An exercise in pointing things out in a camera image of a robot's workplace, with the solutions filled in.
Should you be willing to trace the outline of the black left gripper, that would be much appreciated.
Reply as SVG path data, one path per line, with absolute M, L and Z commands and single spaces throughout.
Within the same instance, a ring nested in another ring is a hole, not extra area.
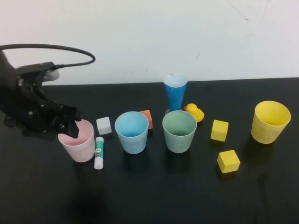
M 4 124 L 17 126 L 22 134 L 53 138 L 65 134 L 77 138 L 76 121 L 82 120 L 82 112 L 73 106 L 59 104 L 49 99 L 36 82 L 19 79 L 16 86 L 4 93 Z

